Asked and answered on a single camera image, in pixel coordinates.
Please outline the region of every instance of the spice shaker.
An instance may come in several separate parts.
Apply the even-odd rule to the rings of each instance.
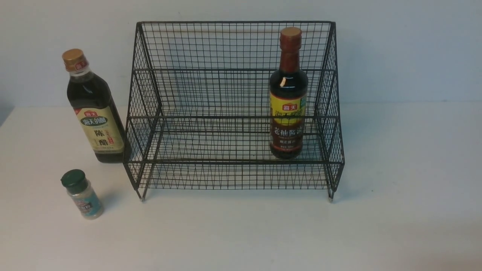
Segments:
[[[68,171],[64,174],[61,181],[62,185],[67,189],[67,194],[73,199],[84,218],[96,219],[103,213],[104,207],[82,170],[73,169]]]

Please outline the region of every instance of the soy sauce bottle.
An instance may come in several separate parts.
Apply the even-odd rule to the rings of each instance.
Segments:
[[[122,162],[125,131],[109,86],[90,70],[82,50],[68,50],[62,58],[70,73],[68,100],[97,159],[103,163]]]
[[[280,68],[269,78],[271,116],[288,117],[271,120],[273,155],[279,159],[292,159],[301,153],[303,146],[303,117],[306,109],[308,77],[299,68],[301,30],[287,27],[280,35]]]

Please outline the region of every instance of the jar label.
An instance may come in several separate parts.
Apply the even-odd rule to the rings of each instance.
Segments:
[[[97,198],[95,192],[92,192],[89,197],[81,199],[74,198],[73,200],[80,212],[86,217],[97,214],[101,208],[100,200]]]
[[[303,124],[306,109],[306,96],[297,99],[284,99],[271,93],[271,115],[290,117],[271,121],[271,144],[280,151],[293,151],[301,148]]]
[[[75,109],[75,114],[95,153],[124,151],[124,141],[110,107]]]

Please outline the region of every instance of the two-tier wire shelf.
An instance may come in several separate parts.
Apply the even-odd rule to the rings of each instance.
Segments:
[[[301,154],[269,149],[269,87],[285,27],[303,31],[309,79]],[[338,187],[345,164],[334,22],[139,22],[124,166],[139,198],[148,189]]]

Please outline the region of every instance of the bottle neck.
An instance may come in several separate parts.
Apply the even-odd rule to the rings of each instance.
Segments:
[[[300,69],[299,51],[281,51],[280,70],[285,73],[295,73]]]
[[[92,70],[89,68],[89,66],[86,66],[80,70],[70,71],[69,74],[70,80],[76,82],[87,81],[93,76]]]

